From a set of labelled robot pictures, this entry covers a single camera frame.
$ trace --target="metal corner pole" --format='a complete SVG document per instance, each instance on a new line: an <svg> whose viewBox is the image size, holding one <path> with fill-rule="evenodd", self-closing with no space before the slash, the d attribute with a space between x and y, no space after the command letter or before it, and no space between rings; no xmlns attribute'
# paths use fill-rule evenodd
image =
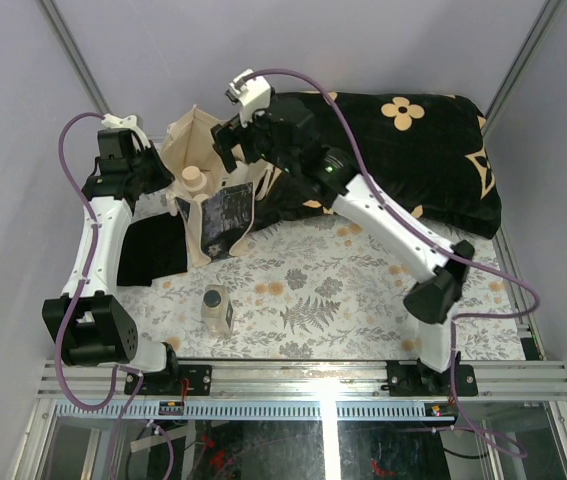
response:
<svg viewBox="0 0 567 480"><path fill-rule="evenodd" d="M487 121L483 126L483 137L486 140L492 133L494 125L503 112L503 109L507 104L507 101L510 99L515 87L518 85L523 72L529 66L530 60L538 51L538 47L542 44L552 25L556 21L561 8L566 3L566 0L546 0L545 5L543 5L539 16L534 22L534 25L532 25L527 38L523 42L519 53L510 67L510 70L507 72L503 83L494 96L492 104L488 108L485 116Z"/></svg>
<svg viewBox="0 0 567 480"><path fill-rule="evenodd" d="M85 62L70 29L67 27L65 20L63 20L63 16L56 6L56 2L54 2L54 0L36 0L36 2L43 10L50 27L56 34L63 51L66 53L72 68L76 72L79 81L83 85L85 92L90 97L94 107L99 111L99 113L109 113L111 111L110 107L108 106L101 89L96 83L92 72L87 66L87 63Z"/></svg>

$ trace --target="gray wall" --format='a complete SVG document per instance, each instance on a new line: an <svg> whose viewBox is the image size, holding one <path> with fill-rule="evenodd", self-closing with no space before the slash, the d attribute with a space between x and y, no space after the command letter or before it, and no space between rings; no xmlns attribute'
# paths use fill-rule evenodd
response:
<svg viewBox="0 0 567 480"><path fill-rule="evenodd" d="M540 333L567 364L567 6L488 141L504 221L543 296Z"/></svg>
<svg viewBox="0 0 567 480"><path fill-rule="evenodd" d="M76 255L81 209L58 166L56 138L90 104L36 2L0 1L0 478L31 412L52 342L41 320ZM98 122L67 151L86 176Z"/></svg>
<svg viewBox="0 0 567 480"><path fill-rule="evenodd" d="M110 108L163 136L194 103L234 115L223 93L246 68L301 70L331 90L460 93L486 110L544 0L57 3Z"/></svg>

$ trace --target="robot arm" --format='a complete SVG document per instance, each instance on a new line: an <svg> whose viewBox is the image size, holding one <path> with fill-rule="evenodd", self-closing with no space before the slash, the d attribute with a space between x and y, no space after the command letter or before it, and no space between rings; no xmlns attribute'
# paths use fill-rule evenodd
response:
<svg viewBox="0 0 567 480"><path fill-rule="evenodd" d="M243 81L246 70L231 83L226 95L239 103L239 115L212 129L214 148L225 168L236 163L231 150L241 145L247 163L265 160L299 181L304 192L324 207L361 225L407 265L417 284L404 304L419 320L420 361L434 372L450 366L451 317L467 276L467 267L449 260L415 238L379 205L350 155L322 145L313 114L302 102L278 97L263 77ZM428 230L380 187L386 204L437 245L472 258L468 242L452 242Z"/></svg>
<svg viewBox="0 0 567 480"><path fill-rule="evenodd" d="M162 372L173 368L174 354L169 346L138 335L134 320L116 299L116 277L136 201L141 194L167 187L174 177L135 116L106 115L102 123L106 129L98 133L98 172L83 187L97 218L99 241L63 339L62 358L66 365L120 363L143 372ZM53 339L90 255L93 220L86 209L83 213L83 235L72 274L61 297L43 305L43 319Z"/></svg>

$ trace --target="black cushion with floral pattern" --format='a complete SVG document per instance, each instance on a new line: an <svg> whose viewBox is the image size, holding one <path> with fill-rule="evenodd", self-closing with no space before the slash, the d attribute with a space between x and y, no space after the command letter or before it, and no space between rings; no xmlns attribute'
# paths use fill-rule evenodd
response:
<svg viewBox="0 0 567 480"><path fill-rule="evenodd" d="M300 99L316 116L323 142L351 153L343 128L320 95L280 95ZM445 95L331 96L354 131L370 173L400 205L416 217L487 238L495 235L501 199L483 145L485 119L476 105Z"/></svg>

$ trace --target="fern print fabric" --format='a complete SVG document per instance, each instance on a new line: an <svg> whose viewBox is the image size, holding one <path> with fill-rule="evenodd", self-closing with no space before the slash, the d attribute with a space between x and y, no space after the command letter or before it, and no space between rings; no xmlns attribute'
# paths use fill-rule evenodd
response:
<svg viewBox="0 0 567 480"><path fill-rule="evenodd" d="M137 204L135 220L164 213L160 195ZM431 221L453 242L469 240L475 260L498 267L490 240ZM403 306L414 280L361 227L326 215L282 222L249 235L249 254L150 287L119 288L143 336L171 343L179 357L411 359L419 340ZM200 317L208 284L229 288L234 333L213 336ZM460 311L510 312L504 285L471 270ZM458 328L463 358L523 360L513 320L470 319Z"/></svg>

